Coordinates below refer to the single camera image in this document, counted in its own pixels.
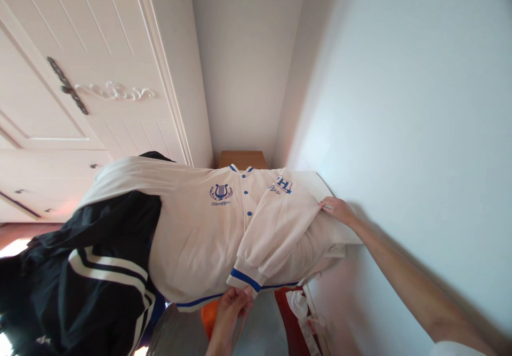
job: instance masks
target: letter h patch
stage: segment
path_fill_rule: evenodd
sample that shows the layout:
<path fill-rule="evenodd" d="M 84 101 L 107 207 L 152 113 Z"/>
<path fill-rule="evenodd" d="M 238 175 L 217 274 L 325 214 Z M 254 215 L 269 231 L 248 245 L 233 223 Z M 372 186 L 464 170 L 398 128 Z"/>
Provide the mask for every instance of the letter h patch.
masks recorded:
<path fill-rule="evenodd" d="M 283 176 L 279 176 L 276 180 L 276 185 L 282 189 L 284 193 L 292 193 L 292 182 L 286 180 Z"/>

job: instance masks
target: lyre emblem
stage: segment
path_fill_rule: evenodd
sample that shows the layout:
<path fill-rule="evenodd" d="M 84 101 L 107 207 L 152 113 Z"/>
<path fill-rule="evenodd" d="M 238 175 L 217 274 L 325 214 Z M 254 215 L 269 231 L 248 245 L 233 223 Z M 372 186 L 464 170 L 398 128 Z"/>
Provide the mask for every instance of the lyre emblem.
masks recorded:
<path fill-rule="evenodd" d="M 210 196 L 212 196 L 212 199 L 220 201 L 233 196 L 233 189 L 230 187 L 228 190 L 227 184 L 215 184 L 215 187 L 215 191 L 213 190 L 214 187 L 210 189 Z"/>

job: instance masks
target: black jacket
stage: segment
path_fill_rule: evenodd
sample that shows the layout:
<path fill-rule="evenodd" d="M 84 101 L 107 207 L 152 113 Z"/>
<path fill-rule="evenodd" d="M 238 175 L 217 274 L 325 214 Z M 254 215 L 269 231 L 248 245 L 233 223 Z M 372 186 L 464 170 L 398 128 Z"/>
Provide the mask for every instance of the black jacket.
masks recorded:
<path fill-rule="evenodd" d="M 88 205 L 0 259 L 1 331 L 15 354 L 130 355 L 154 306 L 147 272 L 160 209 L 138 191 Z"/>

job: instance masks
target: white wall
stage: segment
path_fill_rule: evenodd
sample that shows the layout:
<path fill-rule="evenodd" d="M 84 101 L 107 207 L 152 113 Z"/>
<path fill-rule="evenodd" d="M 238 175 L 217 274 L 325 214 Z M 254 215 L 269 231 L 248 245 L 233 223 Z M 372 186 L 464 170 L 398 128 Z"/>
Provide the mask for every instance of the white wall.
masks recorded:
<path fill-rule="evenodd" d="M 358 203 L 501 351 L 512 339 L 511 77 L 512 0 L 304 0 L 274 158 Z M 428 354 L 365 248 L 313 292 L 333 354 Z"/>
<path fill-rule="evenodd" d="M 193 0 L 216 158 L 271 162 L 302 0 Z"/>

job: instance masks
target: embroidered logo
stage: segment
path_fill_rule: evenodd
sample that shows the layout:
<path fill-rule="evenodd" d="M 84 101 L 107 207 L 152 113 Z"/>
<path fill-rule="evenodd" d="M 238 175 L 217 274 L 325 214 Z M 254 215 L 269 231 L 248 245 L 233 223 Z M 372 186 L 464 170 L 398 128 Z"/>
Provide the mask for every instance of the embroidered logo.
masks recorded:
<path fill-rule="evenodd" d="M 284 193 L 288 193 L 288 194 L 291 194 L 292 193 L 292 182 L 291 181 L 288 181 L 286 180 L 283 176 L 279 176 L 275 182 L 275 185 L 272 184 L 270 186 L 270 190 L 272 192 L 276 192 L 277 194 L 281 194 L 281 192 L 279 192 L 276 188 L 276 186 L 281 189 L 281 191 L 283 191 Z"/>
<path fill-rule="evenodd" d="M 233 189 L 231 189 L 231 187 L 230 187 L 228 190 L 227 184 L 224 184 L 224 185 L 215 184 L 215 187 L 212 187 L 210 189 L 210 196 L 212 196 L 212 199 L 217 200 L 217 201 L 225 200 L 225 199 L 233 196 Z"/>

